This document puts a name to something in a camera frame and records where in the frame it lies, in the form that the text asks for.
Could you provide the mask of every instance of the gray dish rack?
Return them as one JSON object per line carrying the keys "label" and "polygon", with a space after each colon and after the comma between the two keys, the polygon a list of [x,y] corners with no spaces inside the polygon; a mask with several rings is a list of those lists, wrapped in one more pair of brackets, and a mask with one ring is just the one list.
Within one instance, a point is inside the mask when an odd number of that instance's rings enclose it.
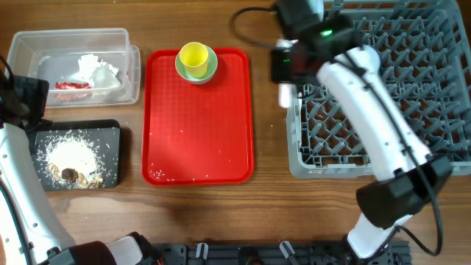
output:
{"label": "gray dish rack", "polygon": [[[454,0],[327,0],[325,19],[341,13],[380,54],[389,94],[414,132],[445,154],[453,175],[471,174],[470,45]],[[289,168],[298,178],[372,174],[369,157],[325,87],[288,109]]]}

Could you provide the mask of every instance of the cup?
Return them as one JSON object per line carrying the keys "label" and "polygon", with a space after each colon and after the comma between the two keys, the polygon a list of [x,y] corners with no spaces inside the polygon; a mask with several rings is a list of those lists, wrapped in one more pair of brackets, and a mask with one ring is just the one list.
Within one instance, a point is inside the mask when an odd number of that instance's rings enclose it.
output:
{"label": "cup", "polygon": [[199,42],[190,42],[180,50],[180,60],[192,77],[202,77],[208,69],[209,52]]}

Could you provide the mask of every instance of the red tray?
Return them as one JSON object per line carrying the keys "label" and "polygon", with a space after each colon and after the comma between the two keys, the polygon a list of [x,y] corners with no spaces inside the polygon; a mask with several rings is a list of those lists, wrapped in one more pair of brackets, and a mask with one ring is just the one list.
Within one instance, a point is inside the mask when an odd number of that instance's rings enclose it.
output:
{"label": "red tray", "polygon": [[204,85],[175,69],[179,50],[146,64],[142,176],[153,186],[241,183],[254,170],[249,60],[215,48],[218,68]]}

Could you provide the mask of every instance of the plastic bin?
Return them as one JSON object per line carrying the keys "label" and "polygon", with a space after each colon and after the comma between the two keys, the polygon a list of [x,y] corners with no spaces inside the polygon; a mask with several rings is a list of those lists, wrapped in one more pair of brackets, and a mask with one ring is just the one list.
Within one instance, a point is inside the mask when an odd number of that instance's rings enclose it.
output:
{"label": "plastic bin", "polygon": [[[380,53],[386,89],[416,134],[448,156],[453,175],[471,174],[470,45],[454,0],[325,1],[324,18],[348,15]],[[299,178],[372,174],[369,158],[325,87],[288,109],[289,168]]]}
{"label": "plastic bin", "polygon": [[[94,54],[119,68],[117,88],[56,90],[56,82],[78,82],[78,60]],[[130,45],[125,29],[65,29],[18,32],[8,63],[16,75],[49,82],[46,107],[84,107],[132,104],[137,100],[141,73],[139,50]],[[70,100],[60,100],[67,96]]]}

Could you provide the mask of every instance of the tabletop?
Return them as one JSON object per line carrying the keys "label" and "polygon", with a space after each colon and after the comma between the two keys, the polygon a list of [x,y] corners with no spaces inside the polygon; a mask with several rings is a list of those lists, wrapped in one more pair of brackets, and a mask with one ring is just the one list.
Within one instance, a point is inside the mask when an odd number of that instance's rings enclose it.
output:
{"label": "tabletop", "polygon": [[[471,4],[458,2],[470,36]],[[373,178],[298,180],[291,176],[286,110],[278,107],[277,86],[269,81],[269,51],[242,43],[227,28],[236,10],[270,4],[268,0],[0,0],[0,54],[5,57],[19,31],[123,27],[131,44],[141,50],[143,67],[153,51],[178,49],[189,41],[240,47],[251,60],[255,171],[240,185],[154,188],[144,182],[144,80],[133,105],[46,111],[46,118],[53,121],[115,119],[123,128],[121,183],[117,187],[47,193],[59,220],[78,244],[111,242],[132,231],[152,243],[308,242],[339,240],[353,228],[360,213],[355,191]],[[265,41],[274,41],[280,34],[270,15],[263,13],[244,15],[238,27]],[[445,230],[443,253],[432,258],[411,242],[414,264],[470,264],[471,177],[451,177],[439,195],[439,204]],[[406,226],[434,247],[430,206]],[[404,235],[396,238],[409,240]]]}

